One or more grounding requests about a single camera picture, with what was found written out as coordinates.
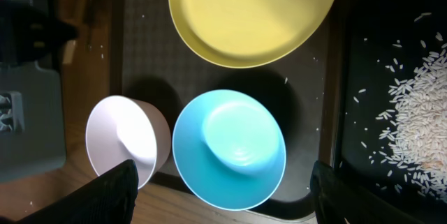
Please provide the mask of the light blue bowl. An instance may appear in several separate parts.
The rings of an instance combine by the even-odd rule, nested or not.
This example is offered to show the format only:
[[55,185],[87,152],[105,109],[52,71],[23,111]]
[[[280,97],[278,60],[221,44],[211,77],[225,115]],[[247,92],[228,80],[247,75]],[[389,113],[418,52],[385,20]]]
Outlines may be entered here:
[[217,89],[195,97],[179,114],[173,158],[194,195],[213,207],[242,211],[278,189],[286,146],[264,105],[242,92]]

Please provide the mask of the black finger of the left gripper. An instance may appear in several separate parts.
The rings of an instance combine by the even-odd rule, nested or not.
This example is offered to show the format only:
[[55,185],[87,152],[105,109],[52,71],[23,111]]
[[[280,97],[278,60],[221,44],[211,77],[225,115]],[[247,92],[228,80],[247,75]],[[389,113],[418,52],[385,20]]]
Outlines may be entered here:
[[39,60],[78,37],[77,29],[37,8],[1,0],[1,64]]

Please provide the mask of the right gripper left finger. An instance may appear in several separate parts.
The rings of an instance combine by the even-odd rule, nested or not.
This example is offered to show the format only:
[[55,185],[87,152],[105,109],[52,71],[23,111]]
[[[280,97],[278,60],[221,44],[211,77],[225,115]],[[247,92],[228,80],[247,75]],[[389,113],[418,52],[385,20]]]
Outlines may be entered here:
[[128,159],[21,224],[129,224],[138,195],[138,172]]

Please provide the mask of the white pink bowl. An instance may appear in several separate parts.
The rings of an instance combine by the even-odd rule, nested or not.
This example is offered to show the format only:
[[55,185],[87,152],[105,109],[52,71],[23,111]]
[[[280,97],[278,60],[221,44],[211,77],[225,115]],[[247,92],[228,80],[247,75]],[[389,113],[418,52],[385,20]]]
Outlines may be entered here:
[[85,142],[98,176],[131,159],[141,189],[168,160],[172,137],[166,118],[152,104],[108,96],[91,111]]

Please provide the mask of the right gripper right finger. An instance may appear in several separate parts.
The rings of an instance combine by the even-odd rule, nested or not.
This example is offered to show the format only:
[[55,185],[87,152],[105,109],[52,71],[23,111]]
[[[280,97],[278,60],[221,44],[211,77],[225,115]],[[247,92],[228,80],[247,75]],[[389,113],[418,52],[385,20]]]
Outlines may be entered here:
[[316,161],[310,179],[310,191],[318,223],[419,223],[369,191],[350,186],[333,168]]

